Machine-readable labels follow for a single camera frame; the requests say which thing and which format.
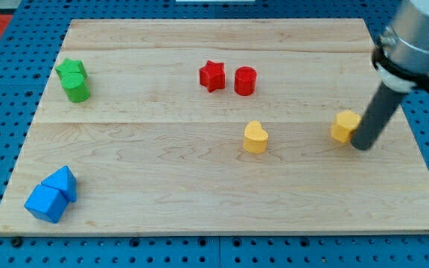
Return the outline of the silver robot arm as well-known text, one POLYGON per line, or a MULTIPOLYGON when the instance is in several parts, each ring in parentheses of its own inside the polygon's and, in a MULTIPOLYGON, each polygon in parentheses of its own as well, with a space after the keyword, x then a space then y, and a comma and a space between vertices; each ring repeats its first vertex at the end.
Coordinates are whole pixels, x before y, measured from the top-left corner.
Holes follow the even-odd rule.
POLYGON ((351 139, 368 150, 414 89, 429 93, 429 0, 404 0, 378 36, 371 57, 381 83, 351 139))

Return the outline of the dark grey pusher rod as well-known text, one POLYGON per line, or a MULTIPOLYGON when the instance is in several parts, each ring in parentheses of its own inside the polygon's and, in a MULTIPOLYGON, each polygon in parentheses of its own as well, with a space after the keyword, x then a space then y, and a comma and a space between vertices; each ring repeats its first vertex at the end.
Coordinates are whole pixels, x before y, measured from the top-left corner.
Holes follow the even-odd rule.
POLYGON ((358 150, 369 150, 406 96, 381 83, 352 136, 351 145, 358 150))

